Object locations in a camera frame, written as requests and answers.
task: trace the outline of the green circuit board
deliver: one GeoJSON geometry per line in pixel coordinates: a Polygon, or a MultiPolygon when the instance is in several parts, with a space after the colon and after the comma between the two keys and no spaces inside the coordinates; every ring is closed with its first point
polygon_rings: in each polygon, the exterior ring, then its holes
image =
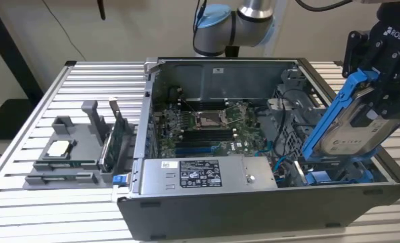
{"type": "Polygon", "coordinates": [[[255,127],[254,109],[242,102],[231,102],[223,111],[195,113],[166,109],[158,115],[160,116],[158,144],[162,158],[178,157],[176,143],[182,141],[184,130],[231,129],[235,134],[231,141],[213,141],[214,149],[210,153],[190,154],[186,157],[229,156],[233,154],[254,156],[259,150],[265,149],[265,134],[262,129],[255,127]]]}

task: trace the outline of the warning label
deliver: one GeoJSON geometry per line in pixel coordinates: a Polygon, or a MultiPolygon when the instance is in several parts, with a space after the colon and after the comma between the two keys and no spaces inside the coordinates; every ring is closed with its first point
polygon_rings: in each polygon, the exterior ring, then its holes
{"type": "Polygon", "coordinates": [[[180,186],[183,188],[222,186],[218,160],[180,161],[180,186]]]}

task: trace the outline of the screw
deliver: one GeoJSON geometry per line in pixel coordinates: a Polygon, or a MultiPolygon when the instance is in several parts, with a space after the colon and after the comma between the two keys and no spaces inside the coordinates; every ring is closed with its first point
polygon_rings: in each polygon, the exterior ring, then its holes
{"type": "Polygon", "coordinates": [[[253,183],[255,180],[255,177],[253,175],[247,175],[247,182],[253,183]]]}

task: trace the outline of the aluminum slatted table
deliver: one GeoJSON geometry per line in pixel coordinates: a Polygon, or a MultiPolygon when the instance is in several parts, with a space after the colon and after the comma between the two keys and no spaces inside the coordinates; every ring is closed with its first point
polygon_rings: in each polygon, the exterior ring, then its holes
{"type": "MultiPolygon", "coordinates": [[[[311,63],[338,92],[345,79],[333,62],[311,63]]],[[[88,123],[80,106],[98,100],[112,123],[108,97],[119,99],[124,117],[139,122],[143,62],[78,62],[64,67],[26,125],[0,158],[0,242],[136,242],[111,202],[112,189],[27,191],[24,177],[52,135],[58,115],[88,123]]],[[[383,146],[400,165],[400,128],[383,146]]],[[[190,239],[184,242],[400,242],[400,200],[377,207],[347,228],[190,239]]]]}

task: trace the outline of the motherboard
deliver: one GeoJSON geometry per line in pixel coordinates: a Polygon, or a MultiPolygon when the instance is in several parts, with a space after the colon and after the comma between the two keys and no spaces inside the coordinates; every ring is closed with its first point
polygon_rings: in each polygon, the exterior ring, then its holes
{"type": "Polygon", "coordinates": [[[258,155],[267,140],[245,101],[179,100],[154,114],[162,158],[258,155]]]}

